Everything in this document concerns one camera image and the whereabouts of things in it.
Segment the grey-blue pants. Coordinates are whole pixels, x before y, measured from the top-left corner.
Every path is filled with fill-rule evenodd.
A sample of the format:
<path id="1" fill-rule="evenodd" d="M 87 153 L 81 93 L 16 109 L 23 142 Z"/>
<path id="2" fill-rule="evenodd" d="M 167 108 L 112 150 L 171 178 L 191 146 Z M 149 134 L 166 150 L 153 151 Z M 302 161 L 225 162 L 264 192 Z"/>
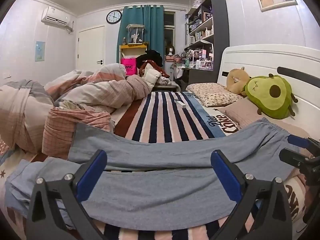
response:
<path id="1" fill-rule="evenodd" d="M 107 166 L 88 200 L 88 215 L 101 222 L 135 230 L 169 231 L 204 225 L 229 215 L 229 200 L 210 164 L 214 150 L 244 173 L 261 180 L 293 175 L 280 161 L 290 134 L 304 135 L 293 126 L 278 126 L 263 118 L 234 134 L 206 140 L 148 144 L 78 124 L 66 160 L 20 161 L 5 182 L 5 205 L 28 212 L 37 178 L 47 181 L 74 173 L 97 150 L 107 154 Z"/>

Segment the white printed bed sheet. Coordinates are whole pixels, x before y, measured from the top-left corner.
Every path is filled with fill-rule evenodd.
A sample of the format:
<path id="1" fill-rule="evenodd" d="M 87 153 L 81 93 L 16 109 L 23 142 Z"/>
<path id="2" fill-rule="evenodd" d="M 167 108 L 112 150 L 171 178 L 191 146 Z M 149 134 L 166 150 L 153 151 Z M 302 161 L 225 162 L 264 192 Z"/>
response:
<path id="1" fill-rule="evenodd" d="M 253 123 L 253 121 L 257 121 L 262 118 L 262 116 L 253 117 L 253 114 L 245 114 L 240 117 L 239 113 L 233 114 L 230 110 L 222 110 L 222 113 L 227 113 L 227 116 L 231 116 L 232 121 L 236 121 L 236 125 L 240 125 L 240 128 L 244 128 L 247 125 Z M 287 130 L 288 132 L 300 136 L 300 137 L 308 137 L 309 134 L 303 129 L 293 126 L 291 124 L 287 124 L 282 120 L 272 119 L 268 116 L 265 116 L 270 122 L 280 126 L 281 128 Z M 13 230 L 15 235 L 13 237 L 4 237 L 1 236 L 1 239 L 26 239 L 25 236 L 25 223 L 26 218 L 22 215 L 21 211 L 11 209 L 9 206 L 5 204 L 5 181 L 9 175 L 12 174 L 18 167 L 21 160 L 25 160 L 26 162 L 43 162 L 48 158 L 45 154 L 31 154 L 30 152 L 24 152 L 22 149 L 17 148 L 16 150 L 7 150 L 3 155 L 1 155 L 1 212 L 3 217 L 1 217 L 1 223 L 5 224 L 7 222 L 9 224 L 9 229 Z M 299 224 L 302 221 L 302 216 L 305 213 L 306 207 L 310 205 L 311 198 L 313 198 L 313 193 L 311 193 L 308 187 L 305 187 L 305 181 L 303 175 L 299 174 L 298 170 L 295 169 L 293 173 L 289 176 L 286 183 L 286 191 L 288 194 L 288 200 L 291 208 L 292 221 L 294 225 Z M 202 232 L 203 226 L 197 227 L 195 229 L 188 229 L 189 238 L 186 239 L 209 239 L 205 237 Z M 125 229 L 120 230 L 120 239 L 133 239 L 133 236 L 137 235 L 137 232 L 128 231 Z"/>

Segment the green avocado plush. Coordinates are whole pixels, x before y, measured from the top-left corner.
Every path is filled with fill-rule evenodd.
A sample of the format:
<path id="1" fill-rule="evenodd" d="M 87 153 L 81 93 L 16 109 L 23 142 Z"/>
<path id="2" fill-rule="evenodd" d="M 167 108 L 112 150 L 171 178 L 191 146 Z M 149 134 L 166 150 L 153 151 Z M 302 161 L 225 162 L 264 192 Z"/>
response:
<path id="1" fill-rule="evenodd" d="M 292 104 L 298 99 L 292 92 L 291 85 L 279 75 L 256 76 L 248 80 L 244 86 L 248 99 L 254 103 L 257 113 L 274 118 L 284 119 L 295 116 Z"/>

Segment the pink ribbed pillow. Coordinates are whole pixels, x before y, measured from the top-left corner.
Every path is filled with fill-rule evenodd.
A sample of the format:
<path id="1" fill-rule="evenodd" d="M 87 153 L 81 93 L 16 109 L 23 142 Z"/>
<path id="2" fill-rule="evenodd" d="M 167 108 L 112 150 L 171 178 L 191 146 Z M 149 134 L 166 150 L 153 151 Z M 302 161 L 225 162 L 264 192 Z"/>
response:
<path id="1" fill-rule="evenodd" d="M 222 107 L 219 111 L 232 119 L 240 128 L 244 128 L 261 118 L 266 118 L 270 122 L 280 126 L 293 135 L 303 138 L 310 137 L 310 135 L 302 128 L 285 123 L 281 120 L 272 119 L 265 114 L 259 115 L 257 110 L 257 106 L 245 98 L 238 100 L 226 107 Z"/>

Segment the white headboard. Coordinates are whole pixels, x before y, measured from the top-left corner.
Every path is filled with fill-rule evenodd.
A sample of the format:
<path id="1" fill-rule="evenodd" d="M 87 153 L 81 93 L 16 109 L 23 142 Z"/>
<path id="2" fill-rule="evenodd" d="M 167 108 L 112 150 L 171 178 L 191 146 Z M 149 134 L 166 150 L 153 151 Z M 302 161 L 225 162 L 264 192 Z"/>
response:
<path id="1" fill-rule="evenodd" d="M 217 82 L 226 85 L 230 70 L 245 68 L 250 77 L 278 74 L 292 87 L 298 103 L 294 117 L 284 122 L 304 129 L 319 139 L 319 85 L 306 82 L 306 74 L 319 78 L 319 50 L 287 44 L 252 44 L 228 47 L 222 54 Z"/>

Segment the pink folded cloth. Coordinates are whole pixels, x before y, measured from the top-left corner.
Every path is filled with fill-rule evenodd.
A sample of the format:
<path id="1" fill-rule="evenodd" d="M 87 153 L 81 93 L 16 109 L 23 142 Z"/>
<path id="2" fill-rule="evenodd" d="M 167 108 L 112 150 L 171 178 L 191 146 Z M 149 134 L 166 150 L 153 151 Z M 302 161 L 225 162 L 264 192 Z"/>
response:
<path id="1" fill-rule="evenodd" d="M 44 125 L 42 153 L 50 157 L 67 159 L 78 123 L 107 132 L 112 132 L 114 127 L 111 115 L 106 111 L 54 107 L 49 111 Z"/>

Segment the tan donut plush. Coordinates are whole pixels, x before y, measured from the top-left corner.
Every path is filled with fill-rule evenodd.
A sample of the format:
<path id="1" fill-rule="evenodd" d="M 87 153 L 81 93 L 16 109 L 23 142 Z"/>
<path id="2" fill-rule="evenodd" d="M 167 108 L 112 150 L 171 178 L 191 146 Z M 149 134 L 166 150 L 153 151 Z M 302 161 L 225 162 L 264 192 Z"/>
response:
<path id="1" fill-rule="evenodd" d="M 229 72 L 226 81 L 226 89 L 234 94 L 246 96 L 245 85 L 250 80 L 245 68 L 233 69 Z"/>

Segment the plaid pink grey duvet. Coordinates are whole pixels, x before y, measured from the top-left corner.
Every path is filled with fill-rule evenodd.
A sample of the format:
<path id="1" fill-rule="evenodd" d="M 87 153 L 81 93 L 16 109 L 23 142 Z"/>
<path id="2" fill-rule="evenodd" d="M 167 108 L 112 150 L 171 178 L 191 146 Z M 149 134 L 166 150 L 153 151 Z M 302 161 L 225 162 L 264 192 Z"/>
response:
<path id="1" fill-rule="evenodd" d="M 33 80 L 1 86 L 1 140 L 8 148 L 42 153 L 44 125 L 54 108 L 112 111 L 143 99 L 152 88 L 139 75 L 126 76 L 124 65 L 95 72 L 73 70 L 42 86 Z"/>

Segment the floral pillow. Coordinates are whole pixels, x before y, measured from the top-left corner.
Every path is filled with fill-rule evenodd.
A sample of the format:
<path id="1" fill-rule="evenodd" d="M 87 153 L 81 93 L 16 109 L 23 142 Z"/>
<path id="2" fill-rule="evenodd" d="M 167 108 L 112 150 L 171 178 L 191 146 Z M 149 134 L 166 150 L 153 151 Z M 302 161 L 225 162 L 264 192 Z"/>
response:
<path id="1" fill-rule="evenodd" d="M 205 107 L 222 107 L 230 105 L 243 96 L 229 92 L 218 83 L 193 83 L 186 87 L 186 91 L 193 93 Z"/>

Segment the small white remote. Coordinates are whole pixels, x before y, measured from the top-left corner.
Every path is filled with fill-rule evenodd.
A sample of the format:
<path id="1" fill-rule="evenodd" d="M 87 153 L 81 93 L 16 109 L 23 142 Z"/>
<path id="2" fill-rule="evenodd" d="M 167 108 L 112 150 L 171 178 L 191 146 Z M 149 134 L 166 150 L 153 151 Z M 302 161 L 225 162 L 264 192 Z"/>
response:
<path id="1" fill-rule="evenodd" d="M 175 100 L 176 105 L 179 105 L 181 108 L 186 109 L 186 104 L 180 100 Z"/>

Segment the striped fleece blanket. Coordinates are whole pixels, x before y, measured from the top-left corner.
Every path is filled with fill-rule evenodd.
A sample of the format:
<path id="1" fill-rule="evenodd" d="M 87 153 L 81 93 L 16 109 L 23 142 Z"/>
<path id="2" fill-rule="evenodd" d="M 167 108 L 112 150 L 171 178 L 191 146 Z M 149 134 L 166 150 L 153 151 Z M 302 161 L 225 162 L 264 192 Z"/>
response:
<path id="1" fill-rule="evenodd" d="M 175 100 L 186 104 L 186 109 Z M 134 101 L 120 114 L 114 134 L 147 143 L 181 142 L 220 138 L 237 126 L 224 114 L 208 113 L 190 92 L 152 92 Z"/>

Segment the cluttered desk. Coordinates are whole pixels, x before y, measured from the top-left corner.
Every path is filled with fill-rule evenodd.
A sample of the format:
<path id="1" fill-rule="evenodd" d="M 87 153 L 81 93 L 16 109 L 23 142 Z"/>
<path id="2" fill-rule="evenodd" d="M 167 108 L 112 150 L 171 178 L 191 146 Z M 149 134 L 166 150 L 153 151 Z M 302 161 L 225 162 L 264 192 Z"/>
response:
<path id="1" fill-rule="evenodd" d="M 202 82 L 213 72 L 213 56 L 205 49 L 187 49 L 181 54 L 170 48 L 165 54 L 165 70 L 172 81 Z"/>

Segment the dark bookshelf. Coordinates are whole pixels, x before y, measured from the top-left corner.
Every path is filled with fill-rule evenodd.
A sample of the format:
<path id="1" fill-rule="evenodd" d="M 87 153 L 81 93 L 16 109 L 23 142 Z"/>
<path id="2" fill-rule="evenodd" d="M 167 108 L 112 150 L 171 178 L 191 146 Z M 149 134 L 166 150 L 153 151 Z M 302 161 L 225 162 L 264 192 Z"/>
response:
<path id="1" fill-rule="evenodd" d="M 185 49 L 205 49 L 213 56 L 213 72 L 202 82 L 216 83 L 223 51 L 229 47 L 229 21 L 226 0 L 196 0 L 186 15 Z"/>

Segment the pink shopping bag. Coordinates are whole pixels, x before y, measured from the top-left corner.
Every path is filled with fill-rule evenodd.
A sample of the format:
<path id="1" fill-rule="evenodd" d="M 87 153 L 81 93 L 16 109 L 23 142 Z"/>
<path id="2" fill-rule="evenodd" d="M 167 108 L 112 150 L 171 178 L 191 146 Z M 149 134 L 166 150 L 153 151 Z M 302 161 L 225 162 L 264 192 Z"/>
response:
<path id="1" fill-rule="evenodd" d="M 137 74 L 137 67 L 136 67 L 136 58 L 122 58 L 121 64 L 125 66 L 126 76 L 131 76 Z"/>

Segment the white door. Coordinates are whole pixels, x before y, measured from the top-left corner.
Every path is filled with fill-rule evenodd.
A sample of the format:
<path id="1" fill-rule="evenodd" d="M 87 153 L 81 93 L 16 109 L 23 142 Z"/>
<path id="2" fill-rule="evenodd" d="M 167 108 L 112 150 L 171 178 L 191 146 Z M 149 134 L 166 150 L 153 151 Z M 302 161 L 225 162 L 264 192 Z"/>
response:
<path id="1" fill-rule="evenodd" d="M 104 65 L 104 26 L 79 32 L 77 69 L 95 72 Z"/>

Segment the clothes pile on chair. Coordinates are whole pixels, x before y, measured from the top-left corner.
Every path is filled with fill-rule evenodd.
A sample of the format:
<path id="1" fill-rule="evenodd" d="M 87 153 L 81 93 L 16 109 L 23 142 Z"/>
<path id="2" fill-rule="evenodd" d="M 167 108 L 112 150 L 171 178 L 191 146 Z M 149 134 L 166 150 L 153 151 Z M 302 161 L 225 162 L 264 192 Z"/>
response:
<path id="1" fill-rule="evenodd" d="M 156 91 L 179 92 L 179 85 L 170 79 L 163 68 L 163 58 L 155 50 L 147 50 L 136 58 L 138 75 Z"/>

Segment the yellow shelf with display case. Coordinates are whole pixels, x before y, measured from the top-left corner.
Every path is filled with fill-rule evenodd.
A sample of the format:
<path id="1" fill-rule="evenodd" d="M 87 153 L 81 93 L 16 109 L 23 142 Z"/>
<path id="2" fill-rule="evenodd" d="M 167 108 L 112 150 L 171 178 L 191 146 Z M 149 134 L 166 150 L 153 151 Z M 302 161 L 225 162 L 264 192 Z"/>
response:
<path id="1" fill-rule="evenodd" d="M 127 37 L 123 38 L 123 44 L 119 46 L 119 60 L 122 58 L 139 57 L 145 54 L 149 43 L 144 41 L 143 24 L 128 24 L 126 26 Z"/>

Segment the white air conditioner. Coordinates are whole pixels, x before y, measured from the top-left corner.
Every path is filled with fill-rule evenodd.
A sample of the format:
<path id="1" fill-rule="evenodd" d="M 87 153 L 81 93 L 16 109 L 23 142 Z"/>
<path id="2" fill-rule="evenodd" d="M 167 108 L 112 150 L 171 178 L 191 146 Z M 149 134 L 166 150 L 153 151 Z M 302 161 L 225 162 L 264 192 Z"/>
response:
<path id="1" fill-rule="evenodd" d="M 48 6 L 44 9 L 41 22 L 44 24 L 48 24 L 54 27 L 64 28 L 69 33 L 73 32 L 73 22 L 71 20 L 71 16 L 59 9 Z"/>

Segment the small blue wall poster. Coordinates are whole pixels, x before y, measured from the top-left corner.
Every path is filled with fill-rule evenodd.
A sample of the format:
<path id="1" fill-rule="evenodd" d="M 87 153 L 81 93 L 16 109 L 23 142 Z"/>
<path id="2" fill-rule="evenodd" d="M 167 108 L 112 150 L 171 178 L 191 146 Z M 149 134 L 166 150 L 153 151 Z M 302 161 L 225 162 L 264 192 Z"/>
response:
<path id="1" fill-rule="evenodd" d="M 46 43 L 36 41 L 35 44 L 35 62 L 44 61 Z"/>

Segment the round wall clock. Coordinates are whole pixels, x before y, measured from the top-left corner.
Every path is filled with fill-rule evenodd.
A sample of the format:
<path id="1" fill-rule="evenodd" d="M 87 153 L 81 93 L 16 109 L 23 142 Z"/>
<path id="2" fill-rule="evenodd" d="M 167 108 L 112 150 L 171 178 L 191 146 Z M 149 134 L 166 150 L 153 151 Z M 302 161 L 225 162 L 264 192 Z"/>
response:
<path id="1" fill-rule="evenodd" d="M 106 16 L 106 22 L 108 24 L 117 24 L 121 21 L 122 12 L 120 10 L 112 10 Z"/>

